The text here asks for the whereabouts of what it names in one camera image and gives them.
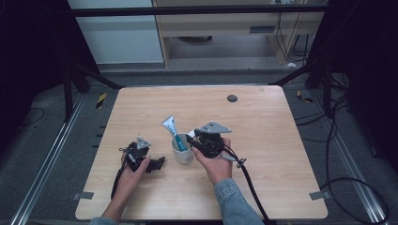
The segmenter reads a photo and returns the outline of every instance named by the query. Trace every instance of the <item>wooden table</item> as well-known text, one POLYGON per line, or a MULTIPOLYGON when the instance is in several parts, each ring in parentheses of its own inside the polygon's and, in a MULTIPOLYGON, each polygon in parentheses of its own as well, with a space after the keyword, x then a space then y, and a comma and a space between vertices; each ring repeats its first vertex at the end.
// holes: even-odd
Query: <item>wooden table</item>
MULTIPOLYGON (((279 86, 179 86, 121 89, 98 153, 84 187, 94 192, 80 199, 78 219, 100 216, 108 205, 117 170, 119 148, 140 135, 151 142, 149 154, 166 161, 160 171, 146 173, 130 198, 124 219, 221 219, 213 187, 195 159, 178 164, 171 135, 161 125, 173 115, 179 133, 190 132, 210 121, 232 129, 232 140, 257 195, 271 219, 325 218, 324 201, 310 198, 319 191, 283 89, 279 86), (236 95, 237 102, 227 97, 236 95)), ((234 166, 233 177, 243 195, 260 214, 243 172, 234 166)))

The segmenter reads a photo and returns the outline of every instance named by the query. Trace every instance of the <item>white cabinet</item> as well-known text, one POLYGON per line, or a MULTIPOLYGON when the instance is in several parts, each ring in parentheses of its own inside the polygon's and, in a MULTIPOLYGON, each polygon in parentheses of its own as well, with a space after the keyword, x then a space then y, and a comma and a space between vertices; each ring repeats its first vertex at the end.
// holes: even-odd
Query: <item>white cabinet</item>
MULTIPOLYGON (((71 8, 151 8, 150 0, 69 0, 71 8)), ((154 16, 76 18, 98 65, 162 63, 154 16)))

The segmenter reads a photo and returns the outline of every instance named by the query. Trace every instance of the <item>white cup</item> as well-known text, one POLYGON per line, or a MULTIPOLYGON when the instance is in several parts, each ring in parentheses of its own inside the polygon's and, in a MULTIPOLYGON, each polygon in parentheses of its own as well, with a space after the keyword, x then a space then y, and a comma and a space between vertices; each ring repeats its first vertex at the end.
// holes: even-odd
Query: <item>white cup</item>
POLYGON ((172 148, 176 156, 176 161, 181 164, 189 164, 193 161, 194 157, 193 151, 190 148, 191 145, 187 142, 186 134, 178 134, 178 136, 188 150, 183 152, 179 151, 178 146, 176 145, 176 139, 172 139, 172 148))

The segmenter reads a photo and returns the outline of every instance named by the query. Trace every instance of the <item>toothpaste tube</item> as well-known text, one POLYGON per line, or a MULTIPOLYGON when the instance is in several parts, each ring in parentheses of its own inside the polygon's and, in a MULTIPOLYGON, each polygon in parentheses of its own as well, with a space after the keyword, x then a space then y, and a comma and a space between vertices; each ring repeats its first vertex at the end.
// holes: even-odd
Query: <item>toothpaste tube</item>
POLYGON ((176 140, 176 145, 178 146, 178 150, 180 152, 187 151, 188 148, 181 141, 181 139, 178 136, 178 133, 176 132, 176 125, 173 116, 170 115, 166 120, 162 122, 162 124, 164 125, 165 128, 167 128, 167 130, 169 130, 172 137, 176 140))

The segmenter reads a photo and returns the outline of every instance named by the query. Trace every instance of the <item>jacket sleeve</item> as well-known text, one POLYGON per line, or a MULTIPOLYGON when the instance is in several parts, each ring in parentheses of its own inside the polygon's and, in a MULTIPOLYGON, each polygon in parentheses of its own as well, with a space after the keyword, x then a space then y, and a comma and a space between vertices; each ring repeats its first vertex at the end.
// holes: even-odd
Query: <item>jacket sleeve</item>
POLYGON ((117 225, 117 223, 107 217, 94 217, 89 225, 117 225))
POLYGON ((222 212, 224 225, 264 225, 264 222, 246 202, 233 179, 228 178, 217 183, 214 186, 214 192, 222 212))

